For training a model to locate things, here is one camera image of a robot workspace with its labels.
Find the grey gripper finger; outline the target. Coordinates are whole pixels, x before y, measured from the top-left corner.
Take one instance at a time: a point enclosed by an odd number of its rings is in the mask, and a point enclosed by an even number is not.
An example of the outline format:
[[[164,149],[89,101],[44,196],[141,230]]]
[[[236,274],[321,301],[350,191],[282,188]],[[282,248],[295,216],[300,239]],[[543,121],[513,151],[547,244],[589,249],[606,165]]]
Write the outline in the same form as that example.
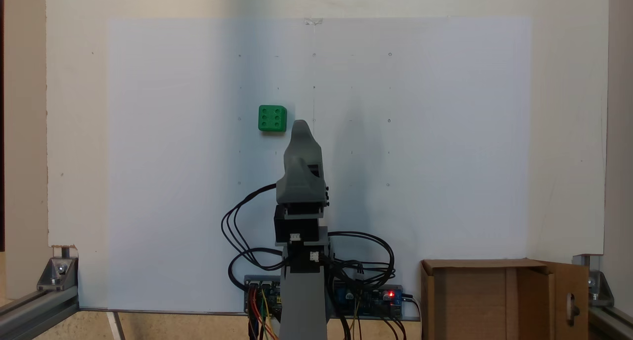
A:
[[[296,120],[292,124],[291,139],[283,154],[283,164],[287,166],[294,157],[303,159],[307,165],[323,164],[321,146],[305,120]]]

